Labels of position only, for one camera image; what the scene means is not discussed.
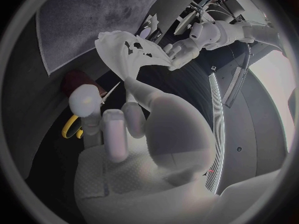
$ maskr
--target gray towel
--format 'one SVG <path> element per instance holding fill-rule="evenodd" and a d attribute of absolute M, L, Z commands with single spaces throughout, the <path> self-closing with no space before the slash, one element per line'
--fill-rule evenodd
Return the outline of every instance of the gray towel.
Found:
<path fill-rule="evenodd" d="M 99 32 L 135 33 L 156 0 L 48 0 L 36 14 L 40 54 L 50 75 L 94 49 Z"/>

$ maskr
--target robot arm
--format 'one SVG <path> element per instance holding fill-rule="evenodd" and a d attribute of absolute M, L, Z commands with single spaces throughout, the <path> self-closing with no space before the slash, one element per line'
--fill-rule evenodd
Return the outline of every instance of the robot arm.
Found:
<path fill-rule="evenodd" d="M 165 46 L 172 59 L 170 70 L 179 69 L 199 55 L 202 48 L 214 50 L 236 40 L 253 43 L 255 40 L 280 48 L 277 32 L 266 26 L 252 26 L 248 22 L 229 24 L 225 21 L 195 23 L 189 38 Z"/>

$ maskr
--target dark floor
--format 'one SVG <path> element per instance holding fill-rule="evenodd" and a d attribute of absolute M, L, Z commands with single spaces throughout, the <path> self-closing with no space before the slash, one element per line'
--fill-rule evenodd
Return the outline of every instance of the dark floor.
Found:
<path fill-rule="evenodd" d="M 176 39 L 182 37 L 174 37 L 170 30 L 160 45 L 164 47 L 168 43 L 174 43 Z M 162 66 L 142 67 L 138 80 L 187 100 L 202 113 L 212 128 L 213 111 L 208 79 L 211 66 L 211 54 L 203 51 L 198 58 L 173 72 Z M 109 71 L 99 78 L 97 83 L 109 91 L 119 81 L 120 78 Z M 102 111 L 120 109 L 125 102 L 125 95 L 124 84 L 121 82 L 107 99 Z M 85 222 L 75 204 L 73 190 L 83 140 L 76 137 L 64 139 L 61 136 L 61 130 L 71 115 L 67 108 L 52 125 L 40 145 L 26 181 L 34 193 L 60 217 L 71 224 L 80 224 Z"/>

